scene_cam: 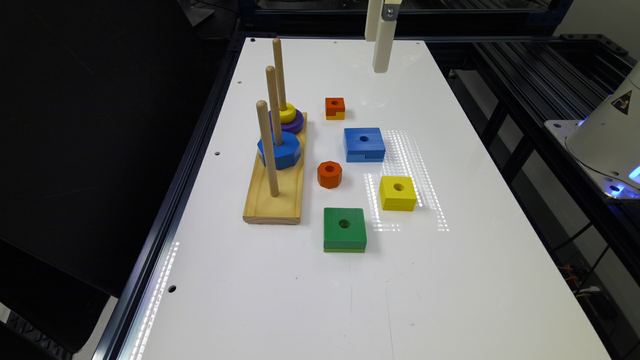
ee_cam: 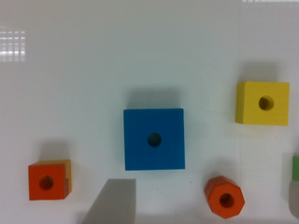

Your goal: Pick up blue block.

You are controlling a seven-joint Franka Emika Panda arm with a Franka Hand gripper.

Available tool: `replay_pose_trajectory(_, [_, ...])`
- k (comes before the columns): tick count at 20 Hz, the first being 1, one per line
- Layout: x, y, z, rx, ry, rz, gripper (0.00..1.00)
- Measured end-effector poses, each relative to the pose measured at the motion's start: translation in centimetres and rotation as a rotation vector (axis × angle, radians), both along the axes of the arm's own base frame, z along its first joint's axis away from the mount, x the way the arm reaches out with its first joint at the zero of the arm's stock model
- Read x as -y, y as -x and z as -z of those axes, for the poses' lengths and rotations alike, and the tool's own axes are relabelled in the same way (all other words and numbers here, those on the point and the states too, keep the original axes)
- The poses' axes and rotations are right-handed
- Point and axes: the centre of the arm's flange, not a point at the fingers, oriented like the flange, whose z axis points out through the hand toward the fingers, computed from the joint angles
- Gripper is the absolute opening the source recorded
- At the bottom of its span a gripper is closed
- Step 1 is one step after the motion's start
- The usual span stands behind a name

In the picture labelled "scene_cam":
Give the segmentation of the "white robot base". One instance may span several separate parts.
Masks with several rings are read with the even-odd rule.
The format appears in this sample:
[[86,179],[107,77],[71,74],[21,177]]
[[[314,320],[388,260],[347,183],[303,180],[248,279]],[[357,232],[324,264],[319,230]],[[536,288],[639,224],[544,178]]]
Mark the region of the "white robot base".
[[639,198],[639,68],[582,120],[545,123],[560,145],[612,200]]

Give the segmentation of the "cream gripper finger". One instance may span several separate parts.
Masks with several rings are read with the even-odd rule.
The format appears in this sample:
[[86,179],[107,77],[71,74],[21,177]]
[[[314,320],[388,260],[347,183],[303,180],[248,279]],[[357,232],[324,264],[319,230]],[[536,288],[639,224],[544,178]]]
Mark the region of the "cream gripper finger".
[[368,0],[367,15],[365,23],[365,40],[374,42],[376,40],[378,23],[381,18],[383,0]]
[[385,73],[388,70],[400,7],[401,0],[383,0],[381,18],[374,41],[372,66],[375,73]]

